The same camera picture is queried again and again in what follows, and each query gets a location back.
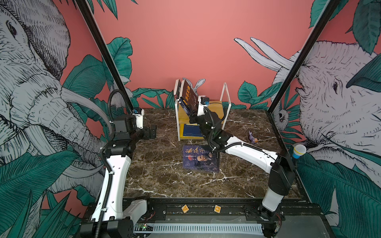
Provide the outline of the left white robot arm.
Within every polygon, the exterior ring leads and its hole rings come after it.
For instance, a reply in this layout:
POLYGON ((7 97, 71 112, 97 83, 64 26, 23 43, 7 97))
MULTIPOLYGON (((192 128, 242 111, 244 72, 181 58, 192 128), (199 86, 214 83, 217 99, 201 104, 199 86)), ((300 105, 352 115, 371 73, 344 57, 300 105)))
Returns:
POLYGON ((106 173, 96 208, 80 226, 80 238, 131 238, 134 226, 147 212, 146 199, 134 200, 123 209, 126 177, 136 144, 140 140, 156 138, 157 126, 141 129, 118 129, 112 140, 101 149, 106 173))

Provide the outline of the black book yellow title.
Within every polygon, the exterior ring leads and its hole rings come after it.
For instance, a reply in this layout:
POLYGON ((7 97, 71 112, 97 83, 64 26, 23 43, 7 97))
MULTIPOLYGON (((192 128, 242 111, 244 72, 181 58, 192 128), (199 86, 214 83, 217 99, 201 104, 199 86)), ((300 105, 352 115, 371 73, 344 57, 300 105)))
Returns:
POLYGON ((186 80, 182 81, 181 90, 181 97, 189 105, 191 116, 197 114, 198 96, 186 80))

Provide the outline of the right black frame post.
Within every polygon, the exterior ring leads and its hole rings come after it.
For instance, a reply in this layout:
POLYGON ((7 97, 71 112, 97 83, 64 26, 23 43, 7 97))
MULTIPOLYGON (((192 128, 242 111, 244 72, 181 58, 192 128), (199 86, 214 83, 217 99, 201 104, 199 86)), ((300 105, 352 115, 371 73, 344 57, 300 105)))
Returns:
POLYGON ((320 13, 317 19, 315 26, 313 27, 307 41, 305 42, 303 48, 301 49, 299 56, 297 57, 293 66, 291 67, 287 77, 285 78, 283 84, 281 85, 279 92, 277 93, 275 99, 272 101, 271 106, 267 110, 269 114, 272 114, 274 112, 276 106, 278 105, 283 95, 285 94, 286 90, 290 86, 291 82, 295 78, 296 73, 302 66, 304 60, 310 53, 315 42, 317 41, 317 39, 323 32, 326 24, 329 22, 329 19, 331 18, 331 16, 333 15, 333 12, 335 11, 335 9, 338 7, 339 4, 340 4, 340 0, 331 0, 326 2, 324 8, 322 9, 322 12, 320 13))

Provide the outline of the blue microphone on stand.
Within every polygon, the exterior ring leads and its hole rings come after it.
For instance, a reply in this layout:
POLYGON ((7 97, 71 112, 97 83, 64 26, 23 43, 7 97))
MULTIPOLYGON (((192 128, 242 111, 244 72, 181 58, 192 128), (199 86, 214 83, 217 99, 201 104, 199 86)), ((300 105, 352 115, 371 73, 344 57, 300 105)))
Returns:
POLYGON ((293 145, 292 157, 294 159, 298 159, 301 156, 303 156, 306 152, 307 152, 307 149, 303 144, 295 144, 293 145))

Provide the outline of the left orange sticker tag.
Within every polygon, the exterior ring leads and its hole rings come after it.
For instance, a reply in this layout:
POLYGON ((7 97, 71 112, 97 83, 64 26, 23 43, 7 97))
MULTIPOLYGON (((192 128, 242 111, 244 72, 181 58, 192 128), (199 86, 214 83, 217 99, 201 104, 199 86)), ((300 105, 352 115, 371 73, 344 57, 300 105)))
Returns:
POLYGON ((184 205, 182 208, 181 208, 182 212, 185 214, 189 211, 189 208, 187 205, 184 205))

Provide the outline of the small purple toy figure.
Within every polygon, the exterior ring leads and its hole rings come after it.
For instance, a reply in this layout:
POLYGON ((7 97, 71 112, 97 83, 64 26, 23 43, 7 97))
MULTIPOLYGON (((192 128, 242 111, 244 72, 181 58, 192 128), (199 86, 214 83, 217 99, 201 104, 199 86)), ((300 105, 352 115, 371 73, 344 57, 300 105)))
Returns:
POLYGON ((257 142, 259 141, 256 137, 254 137, 254 135, 251 131, 249 131, 248 138, 249 138, 251 144, 257 144, 257 142))

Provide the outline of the blue book yellow label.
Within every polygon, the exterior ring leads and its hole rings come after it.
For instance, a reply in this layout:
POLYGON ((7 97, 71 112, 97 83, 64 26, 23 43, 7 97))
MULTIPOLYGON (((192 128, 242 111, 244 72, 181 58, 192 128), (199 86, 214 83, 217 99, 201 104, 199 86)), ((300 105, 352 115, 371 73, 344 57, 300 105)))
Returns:
POLYGON ((184 124, 181 136, 183 137, 203 137, 198 125, 184 124))

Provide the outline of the dark purple bottom book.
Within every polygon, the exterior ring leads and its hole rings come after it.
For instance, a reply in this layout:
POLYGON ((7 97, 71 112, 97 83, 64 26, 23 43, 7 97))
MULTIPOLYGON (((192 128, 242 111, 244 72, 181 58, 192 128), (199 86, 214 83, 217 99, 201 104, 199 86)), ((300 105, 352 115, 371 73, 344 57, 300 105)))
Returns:
POLYGON ((184 145, 183 168, 211 173, 219 173, 220 159, 212 153, 208 145, 184 145))

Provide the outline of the orange sticker tag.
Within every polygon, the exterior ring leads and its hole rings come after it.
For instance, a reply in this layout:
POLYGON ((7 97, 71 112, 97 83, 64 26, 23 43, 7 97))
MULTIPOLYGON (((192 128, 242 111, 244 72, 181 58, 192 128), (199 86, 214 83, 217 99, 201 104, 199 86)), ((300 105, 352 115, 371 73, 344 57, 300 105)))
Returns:
POLYGON ((185 214, 189 211, 189 208, 187 205, 184 205, 182 208, 181 208, 182 212, 185 214))
POLYGON ((216 212, 216 213, 220 213, 221 212, 221 206, 219 206, 219 205, 215 205, 214 206, 214 212, 216 212))

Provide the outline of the left black frame post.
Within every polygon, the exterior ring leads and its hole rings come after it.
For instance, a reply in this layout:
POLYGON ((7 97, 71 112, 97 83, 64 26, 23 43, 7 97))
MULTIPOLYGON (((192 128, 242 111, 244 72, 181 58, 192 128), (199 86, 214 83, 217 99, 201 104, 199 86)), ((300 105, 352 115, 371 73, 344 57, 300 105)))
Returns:
POLYGON ((103 59, 105 60, 105 63, 110 71, 110 74, 112 75, 114 81, 116 82, 117 84, 117 87, 118 89, 121 91, 121 95, 125 101, 125 104, 127 106, 127 110, 128 110, 128 113, 129 114, 133 114, 133 110, 134 110, 134 107, 133 107, 133 104, 128 96, 128 94, 126 93, 126 88, 121 80, 121 77, 120 77, 120 74, 117 70, 117 67, 115 65, 115 62, 110 54, 110 51, 107 47, 107 44, 105 43, 105 40, 98 28, 98 25, 95 21, 95 18, 93 16, 93 13, 91 12, 91 8, 90 8, 90 5, 87 1, 84 1, 84 0, 76 0, 76 5, 78 6, 91 34, 92 34, 92 37, 103 57, 103 59))

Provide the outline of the black wolf cover book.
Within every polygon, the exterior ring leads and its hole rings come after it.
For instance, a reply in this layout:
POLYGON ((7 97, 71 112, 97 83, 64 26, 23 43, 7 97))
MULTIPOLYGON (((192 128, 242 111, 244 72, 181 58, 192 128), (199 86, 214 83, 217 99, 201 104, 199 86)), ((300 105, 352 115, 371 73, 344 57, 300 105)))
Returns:
POLYGON ((182 81, 180 79, 177 79, 176 82, 175 82, 175 87, 174 87, 174 98, 176 100, 179 100, 180 99, 180 96, 181 96, 181 86, 182 86, 182 81))

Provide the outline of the black frame post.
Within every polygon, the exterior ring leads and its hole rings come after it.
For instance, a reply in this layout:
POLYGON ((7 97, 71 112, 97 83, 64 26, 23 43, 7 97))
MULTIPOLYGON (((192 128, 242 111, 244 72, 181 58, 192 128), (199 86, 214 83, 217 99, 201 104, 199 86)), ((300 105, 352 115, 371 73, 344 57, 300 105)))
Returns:
POLYGON ((275 99, 272 101, 271 106, 267 110, 269 114, 272 114, 274 112, 276 106, 278 105, 283 95, 285 94, 286 90, 290 86, 291 82, 295 78, 296 73, 302 66, 304 60, 310 53, 315 42, 317 41, 317 39, 323 32, 326 24, 329 22, 329 19, 331 18, 331 16, 333 15, 333 12, 335 11, 335 9, 338 7, 339 4, 340 4, 340 0, 331 0, 326 2, 324 8, 322 9, 322 12, 320 13, 317 19, 315 26, 313 27, 307 41, 305 42, 303 48, 301 49, 299 56, 297 57, 293 66, 291 67, 287 77, 285 78, 283 84, 281 85, 279 92, 277 93, 275 99))
POLYGON ((95 21, 95 18, 93 16, 93 13, 91 12, 91 8, 90 8, 90 5, 87 1, 84 1, 84 0, 76 0, 76 5, 78 6, 91 34, 92 34, 92 37, 103 57, 103 59, 105 60, 105 63, 110 71, 110 74, 112 75, 114 81, 116 82, 117 84, 117 87, 118 89, 121 91, 121 95, 125 101, 125 104, 127 106, 127 110, 128 110, 128 113, 129 114, 133 114, 133 110, 134 110, 134 107, 133 107, 133 104, 128 96, 128 94, 126 93, 126 88, 121 80, 121 77, 120 77, 120 74, 117 70, 117 67, 115 65, 115 62, 110 54, 110 51, 107 47, 107 44, 105 43, 105 40, 98 28, 98 25, 95 21))

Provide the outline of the white wooden two-tier shelf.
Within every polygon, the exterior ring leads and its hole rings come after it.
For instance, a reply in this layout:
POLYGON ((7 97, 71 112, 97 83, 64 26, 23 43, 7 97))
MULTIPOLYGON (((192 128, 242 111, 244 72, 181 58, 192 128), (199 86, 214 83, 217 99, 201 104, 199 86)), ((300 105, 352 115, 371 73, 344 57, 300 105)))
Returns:
POLYGON ((211 101, 205 95, 197 94, 197 89, 204 82, 201 79, 196 86, 186 79, 175 81, 173 96, 178 140, 203 139, 204 130, 225 128, 232 102, 228 86, 223 84, 220 100, 211 101))

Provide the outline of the right orange sticker tag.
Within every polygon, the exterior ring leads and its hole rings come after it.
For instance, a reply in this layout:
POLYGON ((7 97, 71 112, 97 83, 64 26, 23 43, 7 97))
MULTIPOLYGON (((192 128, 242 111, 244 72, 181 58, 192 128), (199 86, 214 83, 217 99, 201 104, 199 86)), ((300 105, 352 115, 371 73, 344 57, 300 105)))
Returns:
POLYGON ((220 213, 221 212, 221 206, 219 206, 219 205, 215 205, 214 206, 214 212, 216 212, 216 213, 220 213))

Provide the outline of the purple book yellow label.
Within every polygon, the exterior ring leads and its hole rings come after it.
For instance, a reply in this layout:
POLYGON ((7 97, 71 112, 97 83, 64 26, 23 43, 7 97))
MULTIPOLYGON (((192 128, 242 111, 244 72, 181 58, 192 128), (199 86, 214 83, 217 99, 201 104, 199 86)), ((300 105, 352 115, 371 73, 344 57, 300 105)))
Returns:
POLYGON ((191 116, 191 108, 181 96, 179 96, 178 102, 185 111, 185 113, 188 115, 188 117, 191 116))

